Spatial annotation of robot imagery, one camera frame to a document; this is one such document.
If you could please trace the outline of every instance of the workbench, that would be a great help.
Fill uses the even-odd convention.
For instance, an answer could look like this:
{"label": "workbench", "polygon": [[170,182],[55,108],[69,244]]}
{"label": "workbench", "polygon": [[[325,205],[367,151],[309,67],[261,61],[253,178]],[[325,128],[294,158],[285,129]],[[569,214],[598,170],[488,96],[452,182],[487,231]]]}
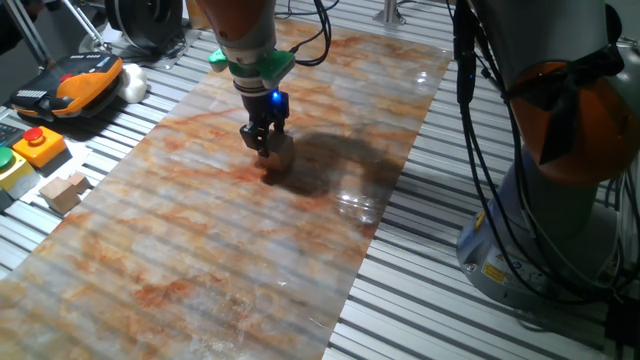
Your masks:
{"label": "workbench", "polygon": [[[380,5],[359,3],[363,4],[347,3],[333,12],[334,23],[355,23],[355,28],[363,30],[353,21],[353,7],[369,6],[374,15]],[[306,10],[303,5],[296,9]],[[418,17],[414,24],[427,24],[421,28],[423,33],[399,32],[398,37],[430,44],[450,38],[445,8],[434,4]],[[370,24],[362,27],[373,31]],[[215,48],[214,35],[203,32],[173,69],[145,69],[150,88],[142,103],[115,102],[80,125],[85,136],[78,140],[93,152],[79,171],[93,185],[205,77],[206,59]],[[633,358],[632,349],[605,340],[604,306],[550,309],[533,318],[488,299],[460,272],[456,238],[480,204],[466,160],[455,76],[456,65],[451,63],[349,292],[325,358],[597,359],[603,353]],[[500,182],[512,158],[506,109],[486,81],[479,80],[475,98],[476,132],[494,181]],[[0,110],[2,117],[2,122],[25,126],[10,111]],[[603,195],[600,189],[600,201]],[[0,272],[19,265],[61,221],[40,200],[17,202],[0,214]]]}

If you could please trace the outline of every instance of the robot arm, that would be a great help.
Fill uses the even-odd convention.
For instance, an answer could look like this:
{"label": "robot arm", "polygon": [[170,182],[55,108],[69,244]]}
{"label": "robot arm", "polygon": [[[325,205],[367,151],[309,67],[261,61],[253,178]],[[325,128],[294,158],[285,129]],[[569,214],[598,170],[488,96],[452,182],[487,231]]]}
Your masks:
{"label": "robot arm", "polygon": [[294,54],[275,50],[275,0],[197,0],[216,34],[220,49],[209,58],[216,72],[227,67],[249,113],[240,129],[247,147],[268,158],[271,125],[284,134],[289,97],[278,90],[295,65]]}
{"label": "robot arm", "polygon": [[[593,206],[598,184],[625,172],[640,148],[640,107],[634,100],[640,56],[637,46],[617,44],[620,29],[604,0],[458,1],[458,102],[483,211],[463,230],[457,255],[469,280],[496,301],[526,309],[541,299],[607,300],[640,272],[638,257],[631,274],[623,275],[617,214]],[[499,190],[470,115],[476,41],[492,67],[483,75],[493,72],[514,131],[515,162]],[[479,185],[474,150],[490,184],[490,202]],[[640,231],[630,179],[627,174],[625,187]],[[476,271],[477,264],[495,262],[496,252],[495,264],[504,265],[500,274],[508,281],[485,268]],[[616,269],[605,270],[614,261]]]}

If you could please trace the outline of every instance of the green button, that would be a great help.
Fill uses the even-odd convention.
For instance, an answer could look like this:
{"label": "green button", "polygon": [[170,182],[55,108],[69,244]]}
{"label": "green button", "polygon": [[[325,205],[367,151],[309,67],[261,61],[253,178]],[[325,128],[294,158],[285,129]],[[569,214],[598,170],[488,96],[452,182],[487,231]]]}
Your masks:
{"label": "green button", "polygon": [[0,148],[0,169],[11,164],[13,152],[9,148]]}

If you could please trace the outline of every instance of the wooden block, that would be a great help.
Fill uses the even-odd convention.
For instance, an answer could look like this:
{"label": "wooden block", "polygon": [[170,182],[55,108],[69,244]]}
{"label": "wooden block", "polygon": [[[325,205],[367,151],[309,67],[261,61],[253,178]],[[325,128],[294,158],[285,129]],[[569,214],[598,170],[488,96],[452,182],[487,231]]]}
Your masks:
{"label": "wooden block", "polygon": [[83,192],[91,189],[89,180],[81,173],[75,173],[71,175],[71,177],[69,178],[69,182],[71,183],[71,185],[75,186],[76,192],[78,194],[82,194]]}
{"label": "wooden block", "polygon": [[80,196],[76,187],[70,182],[59,177],[40,189],[40,194],[49,204],[49,207],[64,215],[80,203]]}
{"label": "wooden block", "polygon": [[289,135],[272,131],[267,139],[269,157],[258,155],[258,164],[267,169],[283,171],[286,170],[295,155],[293,138]]}

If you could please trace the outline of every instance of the yellow sticker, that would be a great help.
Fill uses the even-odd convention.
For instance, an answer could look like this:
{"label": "yellow sticker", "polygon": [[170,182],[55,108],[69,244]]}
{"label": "yellow sticker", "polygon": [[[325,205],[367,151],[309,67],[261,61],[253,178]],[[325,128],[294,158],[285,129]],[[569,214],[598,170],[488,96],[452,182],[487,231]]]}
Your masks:
{"label": "yellow sticker", "polygon": [[488,277],[490,277],[491,279],[499,282],[502,284],[502,282],[504,281],[504,277],[505,277],[505,272],[498,269],[497,267],[491,265],[490,263],[486,262],[484,264],[484,267],[482,268],[482,272],[487,275]]}
{"label": "yellow sticker", "polygon": [[484,222],[484,217],[485,217],[485,212],[482,211],[478,214],[478,217],[476,217],[476,228],[473,231],[475,234],[478,233],[478,231],[480,231],[480,228],[482,227],[482,223]]}

